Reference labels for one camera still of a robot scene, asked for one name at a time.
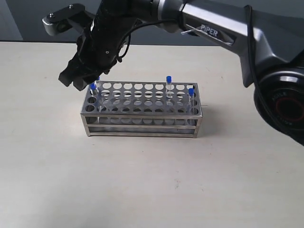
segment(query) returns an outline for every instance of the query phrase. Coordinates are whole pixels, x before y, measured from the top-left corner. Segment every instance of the blue cap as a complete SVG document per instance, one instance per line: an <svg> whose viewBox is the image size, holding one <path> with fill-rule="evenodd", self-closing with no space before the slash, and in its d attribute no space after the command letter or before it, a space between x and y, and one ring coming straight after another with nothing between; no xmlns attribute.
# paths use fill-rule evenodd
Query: blue cap
<svg viewBox="0 0 304 228"><path fill-rule="evenodd" d="M90 89L96 90L96 85L95 85L95 83L91 83L91 84L90 84Z"/></svg>
<svg viewBox="0 0 304 228"><path fill-rule="evenodd" d="M167 76L167 83L171 83L171 82L172 82L171 76Z"/></svg>
<svg viewBox="0 0 304 228"><path fill-rule="evenodd" d="M190 88L190 89L188 90L188 94L189 94L189 96L193 96L193 95L194 95L194 89L193 89L193 88Z"/></svg>

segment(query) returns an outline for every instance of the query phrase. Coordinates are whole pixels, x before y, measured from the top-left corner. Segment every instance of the red ring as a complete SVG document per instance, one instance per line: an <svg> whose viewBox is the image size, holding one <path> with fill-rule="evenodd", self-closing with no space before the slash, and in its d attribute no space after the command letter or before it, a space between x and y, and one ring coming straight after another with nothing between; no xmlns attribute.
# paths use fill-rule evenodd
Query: red ring
<svg viewBox="0 0 304 228"><path fill-rule="evenodd" d="M282 114L282 112L279 110L279 104L282 102L282 101L293 101L295 103L297 103L299 105L299 107L301 107L302 109L302 115L301 117L297 118L297 119L291 119L291 118L288 118L286 117L285 115ZM282 117L284 117L286 120L288 121L293 121L293 122L296 122L296 121L300 121L304 118L304 106L302 105L301 102L299 102L298 100L295 100L293 98L290 98L290 97L282 97L280 99L277 100L276 102L276 106L275 106L275 109L276 111L279 113L279 115L281 115Z"/></svg>

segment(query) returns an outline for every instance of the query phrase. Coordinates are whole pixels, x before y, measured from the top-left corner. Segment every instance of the robotic arm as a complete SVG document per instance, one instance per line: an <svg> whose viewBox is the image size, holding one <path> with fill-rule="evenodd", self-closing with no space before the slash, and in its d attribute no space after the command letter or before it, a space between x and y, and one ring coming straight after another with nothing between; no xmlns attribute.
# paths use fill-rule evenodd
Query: robotic arm
<svg viewBox="0 0 304 228"><path fill-rule="evenodd" d="M125 56L131 32L156 25L206 38L240 57L243 84L255 84L263 119L304 145L304 19L252 12L208 0L102 0L96 15L74 4L43 18L56 35L81 32L77 53L59 80L83 90Z"/></svg>

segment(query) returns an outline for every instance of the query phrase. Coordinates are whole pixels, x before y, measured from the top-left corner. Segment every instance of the white table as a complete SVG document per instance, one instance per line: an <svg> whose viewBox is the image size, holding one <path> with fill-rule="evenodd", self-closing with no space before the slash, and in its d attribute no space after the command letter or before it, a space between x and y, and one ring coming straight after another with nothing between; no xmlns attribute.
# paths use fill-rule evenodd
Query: white table
<svg viewBox="0 0 304 228"><path fill-rule="evenodd" d="M87 137L73 44L0 43L1 228L302 228L304 149L219 47L133 46L104 80L198 82L198 139Z"/></svg>

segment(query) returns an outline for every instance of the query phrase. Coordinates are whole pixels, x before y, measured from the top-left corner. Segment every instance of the test tube rack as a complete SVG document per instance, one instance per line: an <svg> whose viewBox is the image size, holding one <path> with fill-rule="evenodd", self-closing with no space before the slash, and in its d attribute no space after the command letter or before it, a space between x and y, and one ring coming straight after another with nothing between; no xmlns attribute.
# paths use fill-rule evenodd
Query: test tube rack
<svg viewBox="0 0 304 228"><path fill-rule="evenodd" d="M196 83L172 83L172 98L166 83L97 81L98 93L88 88L81 118L87 136L154 136L197 138L202 122L200 94ZM194 88L189 106L188 88Z"/></svg>

